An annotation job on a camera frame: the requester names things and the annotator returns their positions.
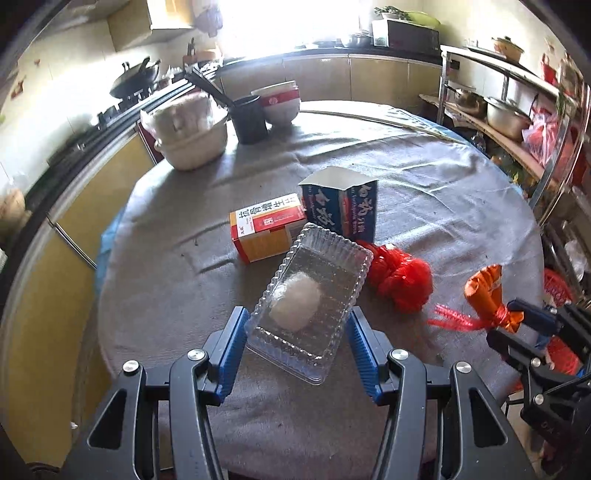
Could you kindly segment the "steel pot on rack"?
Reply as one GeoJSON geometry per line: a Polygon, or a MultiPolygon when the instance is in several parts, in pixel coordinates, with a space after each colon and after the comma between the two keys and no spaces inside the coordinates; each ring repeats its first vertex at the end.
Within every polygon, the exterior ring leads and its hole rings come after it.
{"type": "Polygon", "coordinates": [[[494,97],[486,97],[487,122],[497,132],[521,143],[523,132],[532,125],[530,117],[516,106],[494,97]]]}

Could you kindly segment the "orange white medicine box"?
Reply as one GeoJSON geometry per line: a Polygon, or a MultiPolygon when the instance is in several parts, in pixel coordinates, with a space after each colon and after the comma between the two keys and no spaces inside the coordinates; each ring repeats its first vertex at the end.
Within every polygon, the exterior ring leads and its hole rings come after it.
{"type": "Polygon", "coordinates": [[[232,244],[246,264],[287,253],[307,223],[296,193],[240,208],[228,218],[232,244]]]}

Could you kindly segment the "blue toothpaste box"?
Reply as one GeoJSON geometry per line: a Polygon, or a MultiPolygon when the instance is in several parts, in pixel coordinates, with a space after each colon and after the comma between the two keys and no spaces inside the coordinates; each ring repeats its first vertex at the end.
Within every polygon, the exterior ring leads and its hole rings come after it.
{"type": "Polygon", "coordinates": [[[351,241],[373,243],[378,180],[344,167],[319,170],[298,184],[308,222],[351,241]]]}

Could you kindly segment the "clear plastic food tray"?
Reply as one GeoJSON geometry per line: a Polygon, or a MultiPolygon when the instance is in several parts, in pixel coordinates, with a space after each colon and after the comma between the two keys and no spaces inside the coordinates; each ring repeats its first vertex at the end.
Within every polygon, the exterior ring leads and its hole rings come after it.
{"type": "Polygon", "coordinates": [[[305,224],[245,324],[249,350],[308,384],[324,383],[372,260],[358,243],[305,224]]]}

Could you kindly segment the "microwave oven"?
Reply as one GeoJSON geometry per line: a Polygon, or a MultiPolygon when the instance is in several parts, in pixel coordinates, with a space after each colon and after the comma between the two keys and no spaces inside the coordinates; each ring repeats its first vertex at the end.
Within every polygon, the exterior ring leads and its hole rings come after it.
{"type": "Polygon", "coordinates": [[[381,19],[372,22],[374,45],[405,52],[435,55],[440,50],[439,32],[414,23],[381,19]]]}

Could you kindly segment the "grey tablecloth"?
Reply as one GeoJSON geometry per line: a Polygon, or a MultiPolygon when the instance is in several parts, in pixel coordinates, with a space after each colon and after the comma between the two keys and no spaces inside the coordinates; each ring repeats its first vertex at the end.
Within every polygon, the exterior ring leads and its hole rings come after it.
{"type": "Polygon", "coordinates": [[[484,332],[446,331],[428,322],[433,307],[468,311],[467,280],[498,264],[505,299],[540,303],[543,253],[531,208],[507,176],[475,147],[376,120],[377,105],[349,104],[341,113],[301,113],[290,129],[253,146],[230,139],[221,158],[189,172],[162,162],[135,184],[116,230],[98,304],[98,339],[112,372],[136,360],[168,365],[204,344],[236,306],[254,309],[283,292],[276,272],[315,281],[298,304],[315,305],[297,332],[259,319],[269,350],[297,377],[247,352],[235,385],[211,427],[221,464],[257,479],[367,479],[386,420],[363,384],[346,337],[327,312],[358,290],[370,324],[422,361],[466,361],[497,398],[516,373],[489,348],[484,332]],[[400,313],[363,280],[363,254],[325,228],[294,256],[246,263],[231,240],[233,211],[266,205],[300,190],[322,170],[370,176],[363,214],[377,217],[375,240],[431,267],[434,291],[415,315],[400,313]]]}

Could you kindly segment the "red mesh bag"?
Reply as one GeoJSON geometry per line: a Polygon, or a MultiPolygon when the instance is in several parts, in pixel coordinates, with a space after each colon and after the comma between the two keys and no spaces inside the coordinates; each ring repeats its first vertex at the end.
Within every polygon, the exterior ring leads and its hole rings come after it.
{"type": "Polygon", "coordinates": [[[380,296],[390,299],[401,313],[416,313],[434,291],[430,265],[402,249],[358,240],[373,254],[367,282],[380,296]]]}

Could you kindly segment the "red plastic trash basket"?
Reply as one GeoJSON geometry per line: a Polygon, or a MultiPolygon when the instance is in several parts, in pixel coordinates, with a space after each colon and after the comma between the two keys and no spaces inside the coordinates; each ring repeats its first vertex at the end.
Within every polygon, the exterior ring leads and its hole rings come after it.
{"type": "Polygon", "coordinates": [[[574,347],[574,335],[568,330],[566,321],[560,316],[561,308],[571,304],[572,295],[566,281],[555,271],[545,268],[543,273],[544,305],[541,308],[557,309],[557,335],[546,337],[537,331],[535,348],[544,354],[549,367],[558,373],[583,377],[587,372],[587,358],[581,358],[582,350],[574,347]]]}

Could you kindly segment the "yellow lower cabinets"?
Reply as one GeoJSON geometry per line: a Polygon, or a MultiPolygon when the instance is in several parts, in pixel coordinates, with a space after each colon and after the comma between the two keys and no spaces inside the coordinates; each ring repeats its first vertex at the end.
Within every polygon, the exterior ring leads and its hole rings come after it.
{"type": "MultiPolygon", "coordinates": [[[[356,102],[305,108],[408,118],[356,102]]],[[[88,263],[48,225],[38,229],[2,320],[1,422],[28,462],[58,466],[83,419],[122,362],[166,362],[221,327],[235,306],[256,304],[276,259],[246,264],[230,238],[239,207],[297,191],[304,177],[339,166],[379,182],[380,238],[402,231],[414,206],[433,201],[452,144],[412,130],[304,113],[253,146],[228,139],[224,153],[192,171],[147,164],[137,137],[100,165],[62,221],[91,251],[123,213],[101,287],[88,263]]]]}

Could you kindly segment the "black wok with lid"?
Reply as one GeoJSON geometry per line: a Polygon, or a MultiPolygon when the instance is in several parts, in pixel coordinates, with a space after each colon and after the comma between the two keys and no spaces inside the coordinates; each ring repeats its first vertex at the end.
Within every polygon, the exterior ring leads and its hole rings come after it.
{"type": "Polygon", "coordinates": [[[160,60],[150,62],[150,57],[145,57],[139,64],[130,66],[128,62],[122,63],[123,73],[113,82],[109,95],[116,99],[124,99],[133,96],[138,91],[150,88],[159,74],[160,60]]]}

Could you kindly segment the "orange plastic wrapper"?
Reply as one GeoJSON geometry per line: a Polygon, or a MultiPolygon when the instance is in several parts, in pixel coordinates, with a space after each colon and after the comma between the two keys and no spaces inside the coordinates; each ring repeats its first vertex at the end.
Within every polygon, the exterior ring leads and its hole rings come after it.
{"type": "Polygon", "coordinates": [[[436,318],[429,319],[431,326],[450,331],[471,332],[501,328],[517,333],[524,320],[522,312],[511,312],[503,302],[502,266],[493,264],[472,275],[464,286],[464,297],[477,314],[463,314],[438,304],[436,318]]]}

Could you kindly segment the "white red bowl stack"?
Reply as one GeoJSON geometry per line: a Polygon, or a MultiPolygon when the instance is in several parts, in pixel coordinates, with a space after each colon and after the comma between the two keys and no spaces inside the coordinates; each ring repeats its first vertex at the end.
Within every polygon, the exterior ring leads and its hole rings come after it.
{"type": "Polygon", "coordinates": [[[259,96],[264,117],[271,126],[290,125],[300,113],[301,94],[294,80],[252,90],[250,94],[259,96]]]}

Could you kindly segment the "black chopstick holder cup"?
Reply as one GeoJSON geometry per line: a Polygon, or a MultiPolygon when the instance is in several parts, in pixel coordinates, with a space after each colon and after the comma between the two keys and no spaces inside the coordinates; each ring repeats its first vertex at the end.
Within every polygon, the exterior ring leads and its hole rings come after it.
{"type": "Polygon", "coordinates": [[[232,100],[219,90],[211,80],[208,80],[197,67],[185,66],[183,76],[194,86],[214,97],[219,104],[228,110],[240,144],[253,145],[262,142],[269,135],[259,96],[250,95],[238,100],[232,100]]]}

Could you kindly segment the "red plastic bag on rack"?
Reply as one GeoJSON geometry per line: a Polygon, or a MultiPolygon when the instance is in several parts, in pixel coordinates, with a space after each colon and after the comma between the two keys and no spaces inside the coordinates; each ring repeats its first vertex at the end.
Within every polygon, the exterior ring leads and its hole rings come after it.
{"type": "Polygon", "coordinates": [[[531,125],[522,131],[523,145],[536,161],[546,166],[555,149],[559,129],[557,113],[542,109],[534,112],[531,125]]]}

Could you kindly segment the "white stacked bowls with bag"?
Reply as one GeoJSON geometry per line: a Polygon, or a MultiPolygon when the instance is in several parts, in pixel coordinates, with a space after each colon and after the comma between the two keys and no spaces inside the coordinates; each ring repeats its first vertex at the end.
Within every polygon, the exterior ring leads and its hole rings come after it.
{"type": "Polygon", "coordinates": [[[228,144],[228,112],[204,92],[140,111],[155,149],[178,171],[191,171],[219,158],[228,144]]]}

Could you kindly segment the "long bamboo stick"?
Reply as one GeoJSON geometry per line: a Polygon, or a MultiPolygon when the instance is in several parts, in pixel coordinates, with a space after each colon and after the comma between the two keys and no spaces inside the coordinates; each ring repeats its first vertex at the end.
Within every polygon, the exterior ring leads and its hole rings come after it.
{"type": "Polygon", "coordinates": [[[425,135],[429,135],[435,137],[441,141],[445,142],[455,142],[455,143],[465,143],[465,139],[454,132],[445,133],[442,129],[433,127],[428,125],[426,122],[422,122],[419,120],[413,120],[408,118],[377,118],[368,115],[362,114],[355,114],[355,113],[346,113],[346,112],[336,112],[336,111],[329,111],[329,110],[312,110],[308,108],[304,108],[301,110],[301,113],[308,113],[308,114],[318,114],[318,115],[330,115],[335,117],[342,117],[342,118],[349,118],[349,119],[356,119],[356,120],[363,120],[367,122],[388,125],[391,127],[402,128],[407,130],[412,130],[414,132],[422,133],[425,135]]]}

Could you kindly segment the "metal storage rack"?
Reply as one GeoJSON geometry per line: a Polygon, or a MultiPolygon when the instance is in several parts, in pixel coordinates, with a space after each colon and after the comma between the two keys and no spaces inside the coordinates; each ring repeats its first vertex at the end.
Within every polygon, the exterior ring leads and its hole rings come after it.
{"type": "Polygon", "coordinates": [[[459,48],[443,45],[441,47],[442,71],[438,97],[433,100],[437,107],[436,122],[444,123],[447,112],[459,115],[472,128],[481,131],[502,146],[515,160],[518,161],[536,181],[537,185],[529,199],[530,208],[539,213],[539,224],[546,225],[562,196],[572,184],[576,161],[582,152],[586,141],[586,132],[590,121],[590,85],[583,83],[581,93],[577,97],[551,85],[537,77],[523,67],[505,60],[484,55],[469,48],[459,48]],[[485,102],[486,115],[483,120],[461,110],[457,104],[446,100],[448,90],[448,68],[454,56],[461,57],[483,65],[504,76],[502,97],[494,99],[487,97],[485,102]],[[509,81],[514,80],[537,92],[549,96],[557,102],[558,132],[554,149],[545,166],[537,163],[530,153],[522,146],[522,131],[531,125],[531,119],[517,106],[507,100],[509,81]],[[554,180],[554,173],[565,149],[566,140],[571,127],[578,126],[578,133],[573,143],[567,165],[559,181],[554,180]]]}

